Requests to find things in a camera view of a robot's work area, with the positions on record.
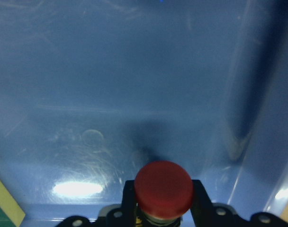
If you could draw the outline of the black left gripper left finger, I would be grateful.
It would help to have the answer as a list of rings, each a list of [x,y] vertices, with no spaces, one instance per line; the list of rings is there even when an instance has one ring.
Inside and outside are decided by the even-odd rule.
[[[106,213],[104,227],[135,227],[136,198],[134,180],[127,180],[123,188],[121,204]]]

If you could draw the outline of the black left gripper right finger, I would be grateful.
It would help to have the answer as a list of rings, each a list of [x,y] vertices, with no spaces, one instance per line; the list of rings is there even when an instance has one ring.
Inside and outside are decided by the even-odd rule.
[[[197,227],[235,227],[236,212],[223,203],[213,203],[202,182],[192,180],[193,202],[190,208],[195,226]]]

